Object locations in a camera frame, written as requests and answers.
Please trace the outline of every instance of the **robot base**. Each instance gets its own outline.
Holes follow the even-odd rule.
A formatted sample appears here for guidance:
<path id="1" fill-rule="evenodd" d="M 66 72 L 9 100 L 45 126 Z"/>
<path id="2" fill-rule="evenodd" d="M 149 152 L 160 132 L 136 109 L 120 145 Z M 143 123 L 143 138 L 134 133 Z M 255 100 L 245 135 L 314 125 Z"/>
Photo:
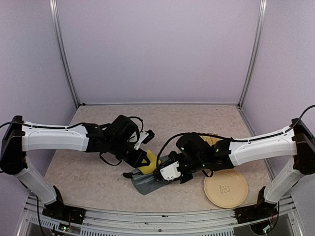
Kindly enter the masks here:
<path id="1" fill-rule="evenodd" d="M 243 206 L 235 209 L 235 216 L 237 223 L 247 223 L 255 220 L 265 219 L 271 216 L 271 214 L 276 215 L 278 213 L 275 208 L 260 208 L 258 209 L 255 205 Z"/>
<path id="2" fill-rule="evenodd" d="M 43 210 L 43 215 L 57 219 L 57 220 L 62 220 L 65 222 L 71 222 L 71 223 L 82 225 L 84 215 L 85 215 L 85 210 L 83 208 L 67 206 L 67 205 L 55 207 L 53 210 L 45 207 L 45 209 Z"/>

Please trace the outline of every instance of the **purple wall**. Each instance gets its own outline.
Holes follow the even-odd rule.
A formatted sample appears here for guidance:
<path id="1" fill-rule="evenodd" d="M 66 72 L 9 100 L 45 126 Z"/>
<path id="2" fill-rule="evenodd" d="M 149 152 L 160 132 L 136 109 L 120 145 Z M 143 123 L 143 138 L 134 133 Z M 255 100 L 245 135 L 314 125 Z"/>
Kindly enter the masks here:
<path id="1" fill-rule="evenodd" d="M 54 33 L 49 1 L 0 1 L 0 123 L 68 124 L 75 112 Z M 0 130 L 2 139 L 5 128 Z M 30 153 L 45 173 L 53 152 Z M 0 174 L 0 235 L 13 236 L 28 191 Z"/>
<path id="2" fill-rule="evenodd" d="M 238 102 L 258 0 L 58 1 L 81 102 Z"/>
<path id="3" fill-rule="evenodd" d="M 315 103 L 315 2 L 270 0 L 245 113 L 257 134 L 290 124 Z M 315 110 L 303 118 L 315 133 Z M 271 160 L 278 173 L 285 157 Z M 291 191 L 305 228 L 314 235 L 315 175 Z"/>

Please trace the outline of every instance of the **round wooden plate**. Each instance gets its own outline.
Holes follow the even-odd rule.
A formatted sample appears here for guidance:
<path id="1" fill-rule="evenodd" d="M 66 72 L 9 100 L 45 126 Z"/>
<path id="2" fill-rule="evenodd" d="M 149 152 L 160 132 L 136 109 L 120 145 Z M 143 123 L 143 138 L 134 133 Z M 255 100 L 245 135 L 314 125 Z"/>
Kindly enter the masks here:
<path id="1" fill-rule="evenodd" d="M 208 199 L 222 208 L 235 208 L 248 195 L 247 182 L 236 170 L 214 172 L 211 178 L 205 178 L 203 187 Z"/>

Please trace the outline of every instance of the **speckled surface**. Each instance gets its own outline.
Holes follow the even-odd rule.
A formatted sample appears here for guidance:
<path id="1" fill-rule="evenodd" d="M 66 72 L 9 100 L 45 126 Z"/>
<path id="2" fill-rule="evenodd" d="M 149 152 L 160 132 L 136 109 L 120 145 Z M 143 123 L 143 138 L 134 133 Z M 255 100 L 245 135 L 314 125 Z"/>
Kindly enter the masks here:
<path id="1" fill-rule="evenodd" d="M 188 131 L 217 133 L 222 136 L 244 138 L 249 133 L 234 106 L 209 105 L 115 105 L 81 106 L 72 123 L 112 122 L 118 115 L 139 116 L 145 130 L 152 129 L 156 136 L 144 150 L 157 154 L 164 142 L 174 134 Z M 164 154 L 176 150 L 176 140 Z M 117 161 L 110 154 L 108 161 Z M 171 183 L 146 196 L 142 196 L 129 179 L 121 176 L 133 168 L 126 163 L 112 167 L 102 162 L 98 153 L 58 150 L 53 157 L 45 178 L 58 187 L 66 204 L 99 209 L 136 212 L 177 212 L 218 209 L 203 190 L 204 175 L 194 174 L 185 184 Z M 263 161 L 236 167 L 249 185 L 249 194 L 242 205 L 255 203 L 258 191 L 270 182 Z"/>

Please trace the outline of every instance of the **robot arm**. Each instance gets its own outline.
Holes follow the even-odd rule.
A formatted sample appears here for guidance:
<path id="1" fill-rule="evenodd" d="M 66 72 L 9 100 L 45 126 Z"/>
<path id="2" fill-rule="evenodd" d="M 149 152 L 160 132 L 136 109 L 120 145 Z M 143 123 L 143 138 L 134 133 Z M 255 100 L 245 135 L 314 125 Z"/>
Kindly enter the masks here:
<path id="1" fill-rule="evenodd" d="M 155 178 L 185 183 L 200 170 L 215 172 L 260 159 L 290 156 L 276 178 L 260 190 L 256 205 L 235 210 L 239 223 L 269 217 L 291 187 L 303 176 L 315 173 L 315 138 L 302 121 L 293 119 L 292 123 L 293 129 L 288 126 L 251 138 L 221 140 L 213 146 L 197 133 L 184 134 L 176 142 L 181 153 L 171 152 L 169 161 L 155 171 Z"/>
<path id="2" fill-rule="evenodd" d="M 115 155 L 133 167 L 150 164 L 147 153 L 140 149 L 154 137 L 151 130 L 140 132 L 131 119 L 120 115 L 111 124 L 80 123 L 73 126 L 41 125 L 22 121 L 15 116 L 2 141 L 0 168 L 15 176 L 45 204 L 43 212 L 53 218 L 82 223 L 84 209 L 66 206 L 60 191 L 49 185 L 33 167 L 27 151 L 37 149 L 70 149 L 84 152 L 100 152 Z"/>

